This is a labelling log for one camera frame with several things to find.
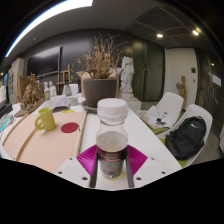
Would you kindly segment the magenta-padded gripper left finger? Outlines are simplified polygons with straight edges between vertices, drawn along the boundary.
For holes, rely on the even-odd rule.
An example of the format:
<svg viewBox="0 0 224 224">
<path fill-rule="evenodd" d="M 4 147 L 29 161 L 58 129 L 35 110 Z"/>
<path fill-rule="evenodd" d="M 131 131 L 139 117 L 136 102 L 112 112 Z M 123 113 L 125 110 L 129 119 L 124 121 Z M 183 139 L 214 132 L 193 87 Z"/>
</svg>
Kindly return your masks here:
<svg viewBox="0 0 224 224">
<path fill-rule="evenodd" d="M 56 175 L 84 188 L 94 188 L 97 182 L 98 156 L 91 146 L 77 157 L 69 157 L 56 171 Z"/>
</svg>

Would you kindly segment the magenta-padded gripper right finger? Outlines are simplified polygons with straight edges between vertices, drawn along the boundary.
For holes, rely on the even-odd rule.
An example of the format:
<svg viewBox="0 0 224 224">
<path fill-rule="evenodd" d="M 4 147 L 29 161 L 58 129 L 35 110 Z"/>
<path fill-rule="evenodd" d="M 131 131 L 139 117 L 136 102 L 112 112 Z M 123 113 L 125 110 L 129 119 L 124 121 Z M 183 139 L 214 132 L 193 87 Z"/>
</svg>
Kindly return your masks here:
<svg viewBox="0 0 224 224">
<path fill-rule="evenodd" d="M 146 156 L 136 148 L 126 147 L 126 172 L 128 186 L 140 188 L 167 175 L 167 170 L 151 156 Z"/>
</svg>

